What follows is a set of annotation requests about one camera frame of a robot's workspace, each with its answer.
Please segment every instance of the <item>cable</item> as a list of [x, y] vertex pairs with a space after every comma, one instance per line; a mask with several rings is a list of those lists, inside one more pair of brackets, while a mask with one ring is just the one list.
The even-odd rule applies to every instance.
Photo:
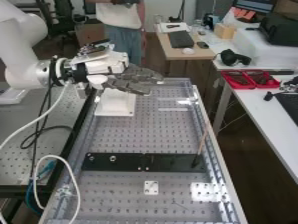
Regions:
[[245, 115], [246, 115], [246, 113], [242, 114], [238, 118], [235, 118], [230, 123], [227, 123], [226, 126], [219, 131], [222, 131], [225, 128], [227, 128], [227, 126], [230, 126], [235, 121], [238, 121]]
[[76, 178], [74, 178], [74, 175], [73, 175], [73, 172], [72, 172], [72, 168], [66, 162], [66, 160], [64, 158], [61, 158], [60, 156], [54, 156], [54, 155], [48, 155], [48, 156], [44, 156], [38, 162], [37, 162], [37, 166], [36, 166], [36, 169], [34, 169], [34, 175], [33, 175], [33, 193], [34, 193], [34, 200], [36, 200], [36, 203], [40, 207], [40, 209], [44, 210], [44, 207], [42, 205], [40, 204], [40, 200], [38, 200], [38, 196], [37, 196], [37, 185], [36, 185], [36, 178], [37, 178], [37, 172], [38, 172], [38, 167], [40, 167], [40, 164], [41, 162], [48, 159], [48, 158], [54, 158], [54, 159], [58, 159], [64, 165], [66, 166], [68, 168], [68, 172], [69, 172], [69, 175], [70, 175], [70, 178], [72, 178], [72, 181], [73, 181], [73, 185], [74, 185], [74, 188], [76, 188], [76, 191], [77, 191], [77, 208], [76, 208], [76, 212], [73, 214], [73, 217], [69, 221], [69, 224], [73, 223], [73, 221], [76, 220], [76, 217], [77, 217], [77, 214], [78, 214], [78, 211], [80, 211], [80, 207], [81, 207], [81, 194], [80, 194], [80, 190], [78, 190], [78, 186], [77, 186], [77, 181], [76, 181]]
[[1, 224], [7, 224], [7, 220], [4, 219], [1, 212], [0, 212], [0, 222], [1, 222]]
[[[52, 88], [53, 88], [53, 85], [54, 84], [50, 84], [50, 75], [49, 75], [49, 77], [48, 77], [48, 91], [45, 93], [44, 100], [42, 100], [42, 104], [41, 104], [41, 107], [40, 107], [38, 117], [41, 116], [41, 114], [44, 112], [44, 105], [45, 105], [46, 100], [48, 100], [48, 109], [50, 108], [50, 104], [52, 104]], [[40, 122], [36, 123], [36, 127], [34, 127], [33, 153], [32, 153], [33, 155], [32, 155], [32, 161], [30, 161], [30, 177], [33, 175], [33, 169], [34, 169], [34, 158], [36, 158], [36, 151], [37, 151], [37, 140], [38, 140], [38, 137], [40, 137], [40, 133], [41, 133], [44, 127], [45, 127], [46, 121], [48, 121], [48, 115], [44, 118], [44, 122], [42, 122], [42, 125], [41, 125], [40, 130], [38, 130]]]
[[[66, 129], [66, 130], [69, 130], [70, 131], [70, 133], [73, 133], [72, 132], [72, 128], [69, 127], [69, 126], [64, 126], [64, 125], [57, 125], [57, 126], [52, 126], [52, 127], [48, 127], [48, 128], [44, 128], [42, 130], [40, 130], [38, 131], [38, 136], [41, 135], [41, 134], [44, 134], [44, 132], [48, 132], [48, 131], [50, 131], [50, 130], [53, 130], [53, 129]], [[36, 132], [34, 133], [32, 133], [24, 140], [22, 140], [22, 142], [21, 142], [21, 144], [20, 144], [20, 148], [21, 149], [28, 149], [32, 145], [33, 145], [33, 143], [34, 143], [34, 139], [26, 144], [26, 145], [24, 145], [26, 142], [28, 142], [28, 140], [34, 136], [34, 134], [36, 134]]]
[[[41, 175], [49, 173], [53, 170], [54, 165], [56, 165], [56, 162], [54, 161], [50, 161], [48, 163], [48, 165], [44, 167], [44, 169], [41, 170], [41, 172], [38, 173], [38, 176], [37, 176], [38, 179], [41, 179]], [[25, 193], [25, 204], [26, 204], [28, 208], [30, 208], [32, 211], [37, 215], [41, 215], [40, 212], [30, 205], [30, 192], [32, 192], [32, 188], [33, 188], [33, 181], [30, 180], [29, 187], [28, 187], [28, 190], [26, 190], [26, 193]]]
[[37, 214], [41, 215], [40, 212], [32, 207], [30, 205], [30, 191], [32, 191], [32, 187], [33, 187], [33, 182], [30, 181], [26, 193], [25, 193], [25, 204], [28, 206], [28, 208]]
[[58, 96], [58, 99], [56, 100], [53, 106], [49, 108], [49, 110], [45, 111], [45, 113], [37, 117], [32, 122], [29, 122], [26, 125], [24, 125], [20, 129], [17, 129], [8, 137], [7, 139], [4, 140], [3, 144], [0, 145], [0, 151], [3, 150], [5, 144], [9, 142], [9, 140], [21, 132], [24, 131], [28, 127], [30, 127], [36, 122], [38, 122], [52, 111], [53, 109], [56, 108], [56, 106], [58, 105], [61, 99], [62, 99], [62, 96], [65, 94], [65, 91], [66, 91], [66, 88], [69, 86], [70, 83], [66, 83], [66, 85], [64, 86], [64, 89], [62, 89], [62, 92]]

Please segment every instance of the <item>black metal bar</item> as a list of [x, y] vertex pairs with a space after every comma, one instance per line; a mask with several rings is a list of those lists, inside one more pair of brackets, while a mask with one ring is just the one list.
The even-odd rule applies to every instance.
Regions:
[[86, 153], [84, 171], [205, 173], [202, 156], [194, 154]]

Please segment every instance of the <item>person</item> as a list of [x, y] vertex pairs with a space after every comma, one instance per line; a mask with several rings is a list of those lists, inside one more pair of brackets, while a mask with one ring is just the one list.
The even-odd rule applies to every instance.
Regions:
[[130, 63], [141, 65], [142, 51], [146, 47], [145, 3], [144, 0], [128, 4], [128, 0], [86, 0], [96, 3], [97, 19], [105, 24], [105, 32], [114, 51], [126, 52]]

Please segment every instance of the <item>red tray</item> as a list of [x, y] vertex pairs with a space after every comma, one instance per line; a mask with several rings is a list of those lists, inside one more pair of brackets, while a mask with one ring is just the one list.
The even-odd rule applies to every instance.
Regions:
[[222, 77], [233, 89], [254, 89], [255, 83], [243, 71], [230, 70], [221, 72]]
[[[258, 77], [263, 77], [266, 79], [266, 83], [261, 84], [258, 83], [253, 78], [254, 75], [250, 75], [249, 73], [254, 72], [254, 73], [261, 73], [258, 75]], [[269, 88], [279, 88], [279, 82], [270, 76], [270, 74], [262, 70], [246, 70], [245, 74], [247, 75], [247, 77], [251, 79], [251, 81], [254, 82], [254, 85], [257, 88], [259, 89], [269, 89]]]

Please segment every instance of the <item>white cable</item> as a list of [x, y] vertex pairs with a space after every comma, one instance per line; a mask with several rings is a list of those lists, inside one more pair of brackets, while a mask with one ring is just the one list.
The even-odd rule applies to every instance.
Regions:
[[4, 219], [1, 212], [0, 212], [0, 222], [1, 222], [1, 224], [7, 224], [7, 220]]
[[21, 132], [24, 131], [29, 126], [32, 126], [34, 123], [37, 123], [52, 111], [53, 109], [56, 108], [56, 106], [58, 105], [61, 99], [62, 99], [62, 96], [64, 96], [64, 93], [66, 91], [66, 88], [69, 86], [70, 83], [66, 83], [66, 85], [64, 86], [64, 89], [61, 91], [61, 94], [58, 96], [58, 99], [56, 100], [53, 106], [45, 111], [45, 113], [37, 117], [30, 123], [28, 123], [25, 126], [22, 126], [20, 129], [17, 129], [9, 136], [8, 138], [4, 140], [3, 144], [0, 145], [0, 151], [3, 150], [5, 144], [9, 142], [9, 140]]
[[81, 207], [81, 194], [80, 194], [80, 190], [78, 190], [78, 186], [77, 186], [77, 181], [76, 181], [76, 178], [74, 178], [74, 175], [73, 175], [73, 172], [72, 172], [72, 168], [66, 162], [66, 160], [64, 158], [61, 158], [60, 156], [54, 156], [54, 155], [48, 155], [48, 156], [44, 156], [38, 162], [37, 162], [37, 166], [36, 166], [36, 169], [34, 169], [34, 176], [33, 176], [33, 192], [34, 192], [34, 200], [36, 200], [36, 203], [40, 207], [40, 209], [44, 209], [42, 205], [40, 204], [40, 200], [38, 200], [38, 196], [37, 196], [37, 185], [36, 185], [36, 179], [37, 179], [37, 174], [38, 174], [38, 167], [40, 167], [40, 163], [42, 162], [42, 160], [48, 159], [48, 158], [54, 158], [54, 159], [58, 159], [60, 161], [62, 161], [62, 163], [65, 164], [66, 168], [68, 168], [68, 172], [70, 174], [70, 177], [72, 177], [72, 181], [73, 181], [73, 185], [74, 185], [74, 188], [76, 188], [76, 191], [77, 191], [77, 208], [76, 208], [76, 212], [73, 214], [73, 217], [69, 221], [69, 224], [73, 223], [73, 221], [76, 220], [76, 217], [77, 217], [77, 214], [78, 214], [78, 211], [80, 211], [80, 207]]

